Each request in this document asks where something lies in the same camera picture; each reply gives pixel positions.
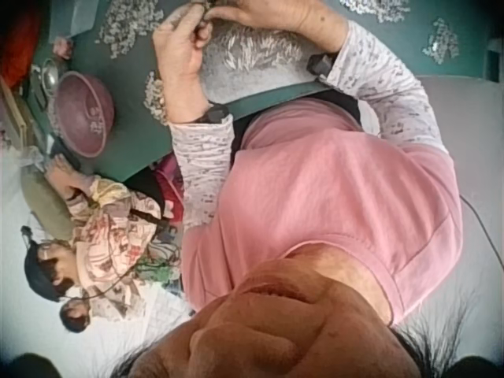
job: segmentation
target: wire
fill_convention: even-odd
[[[502,263],[502,258],[500,253],[497,250],[497,247],[495,246],[494,242],[492,241],[490,234],[488,234],[487,228],[485,227],[483,221],[481,220],[480,215],[476,211],[473,205],[471,205],[471,202],[469,202],[463,195],[460,196],[460,199],[472,210],[474,215],[476,216],[476,219],[478,222],[480,222],[480,226],[483,229],[483,232],[485,233],[485,236],[487,237],[488,242],[490,243],[491,249],[494,251],[495,257],[498,260],[498,263],[501,265],[502,271],[504,271],[504,264]]]

